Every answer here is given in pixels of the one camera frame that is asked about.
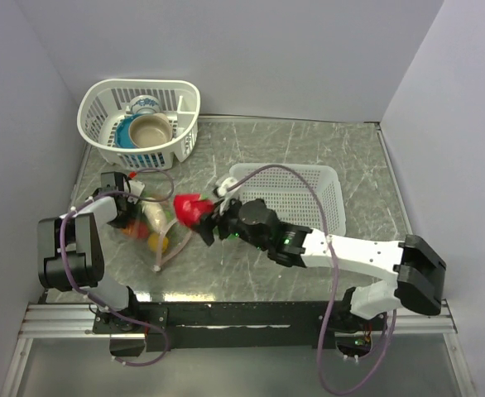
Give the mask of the white perforated tray basket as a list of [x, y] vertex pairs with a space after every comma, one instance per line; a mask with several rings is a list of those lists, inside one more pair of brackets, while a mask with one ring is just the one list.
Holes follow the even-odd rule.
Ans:
[[327, 165], [288, 164], [263, 170], [239, 188], [246, 203], [263, 199], [283, 222], [346, 235], [346, 215], [339, 176]]

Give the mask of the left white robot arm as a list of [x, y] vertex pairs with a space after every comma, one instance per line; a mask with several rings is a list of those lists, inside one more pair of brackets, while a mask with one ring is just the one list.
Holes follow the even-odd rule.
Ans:
[[96, 320], [119, 332], [142, 322], [136, 295], [105, 272], [98, 230], [128, 226], [145, 189], [124, 173], [105, 172], [92, 195], [69, 212], [37, 225], [38, 278], [45, 289], [75, 291], [97, 307]]

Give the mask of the clear zip top bag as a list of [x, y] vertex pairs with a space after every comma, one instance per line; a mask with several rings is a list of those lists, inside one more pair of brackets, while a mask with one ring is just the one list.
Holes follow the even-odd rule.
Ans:
[[129, 209], [125, 225], [118, 230], [146, 254], [146, 262], [154, 273], [162, 272], [168, 262], [179, 255], [190, 242], [191, 232], [172, 237], [177, 219], [168, 199], [147, 195], [144, 200], [127, 200]]

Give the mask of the red fake dragon fruit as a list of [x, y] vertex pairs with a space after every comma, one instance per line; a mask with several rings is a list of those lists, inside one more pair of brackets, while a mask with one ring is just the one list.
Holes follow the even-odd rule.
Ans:
[[178, 221], [193, 229], [204, 214], [213, 212], [214, 203], [201, 194], [177, 194], [173, 198], [173, 207]]

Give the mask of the white fake radish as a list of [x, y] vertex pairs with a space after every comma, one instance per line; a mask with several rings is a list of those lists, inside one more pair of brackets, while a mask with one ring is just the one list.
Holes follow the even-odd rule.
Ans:
[[143, 201], [142, 213], [154, 232], [162, 233], [166, 229], [166, 213], [159, 203]]

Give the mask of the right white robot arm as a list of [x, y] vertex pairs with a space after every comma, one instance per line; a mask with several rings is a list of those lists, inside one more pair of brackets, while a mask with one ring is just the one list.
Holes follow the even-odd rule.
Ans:
[[379, 315], [400, 308], [425, 316], [441, 313], [446, 264], [417, 235], [406, 235], [402, 241], [370, 241], [326, 234], [321, 227], [296, 224], [261, 198], [213, 203], [192, 229], [207, 245], [217, 238], [240, 238], [285, 267], [337, 266], [374, 278], [368, 286], [347, 289], [334, 303], [329, 316], [333, 330], [357, 332]]

